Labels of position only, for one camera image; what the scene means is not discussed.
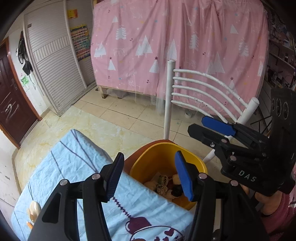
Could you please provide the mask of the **person's right hand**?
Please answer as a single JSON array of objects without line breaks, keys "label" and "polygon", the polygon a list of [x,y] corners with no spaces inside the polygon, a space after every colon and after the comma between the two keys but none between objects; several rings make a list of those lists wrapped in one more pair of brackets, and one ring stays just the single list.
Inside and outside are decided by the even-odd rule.
[{"label": "person's right hand", "polygon": [[280,206],[281,198],[282,198],[282,192],[277,191],[271,197],[264,196],[263,194],[255,192],[254,197],[260,203],[259,211],[263,215],[269,216],[269,215],[272,215],[274,212],[276,212],[276,210]]}]

